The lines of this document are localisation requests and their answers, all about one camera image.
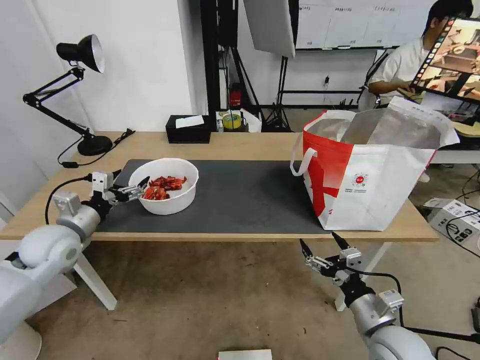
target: red and white bag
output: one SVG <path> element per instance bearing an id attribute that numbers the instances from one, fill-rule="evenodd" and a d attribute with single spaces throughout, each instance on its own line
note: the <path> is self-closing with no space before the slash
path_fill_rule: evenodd
<path id="1" fill-rule="evenodd" d="M 302 135 L 303 160 L 296 170 Z M 458 142 L 447 117 L 395 97 L 387 109 L 329 110 L 305 124 L 290 169 L 303 175 L 325 230 L 383 231 L 436 150 Z"/>

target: monitor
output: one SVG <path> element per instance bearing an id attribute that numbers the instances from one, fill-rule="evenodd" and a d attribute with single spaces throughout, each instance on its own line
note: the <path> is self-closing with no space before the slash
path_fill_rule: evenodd
<path id="1" fill-rule="evenodd" d="M 449 19 L 411 86 L 480 104 L 480 20 Z"/>

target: white shirt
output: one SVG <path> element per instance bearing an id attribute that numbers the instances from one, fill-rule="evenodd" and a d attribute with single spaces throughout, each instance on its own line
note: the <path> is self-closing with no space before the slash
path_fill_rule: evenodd
<path id="1" fill-rule="evenodd" d="M 423 39 L 406 43 L 395 49 L 380 65 L 368 84 L 380 81 L 412 81 L 424 63 L 428 50 L 424 49 Z M 402 96 L 398 91 L 380 95 L 381 104 L 388 104 L 394 96 Z"/>

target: tape roll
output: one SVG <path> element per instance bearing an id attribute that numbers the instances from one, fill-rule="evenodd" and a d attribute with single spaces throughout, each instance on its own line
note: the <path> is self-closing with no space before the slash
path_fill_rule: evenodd
<path id="1" fill-rule="evenodd" d="M 225 129 L 234 130 L 242 126 L 242 117 L 237 114 L 230 115 L 230 113 L 228 113 L 222 118 L 221 122 Z"/>

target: person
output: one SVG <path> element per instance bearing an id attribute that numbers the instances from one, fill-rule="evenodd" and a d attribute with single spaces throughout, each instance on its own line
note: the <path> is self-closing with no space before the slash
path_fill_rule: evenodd
<path id="1" fill-rule="evenodd" d="M 422 37 L 394 50 L 370 78 L 368 91 L 380 96 L 381 107 L 388 105 L 394 96 L 401 96 L 397 89 L 415 92 L 410 84 L 435 45 L 447 19 L 469 18 L 473 11 L 472 0 L 438 0 L 432 5 Z"/>

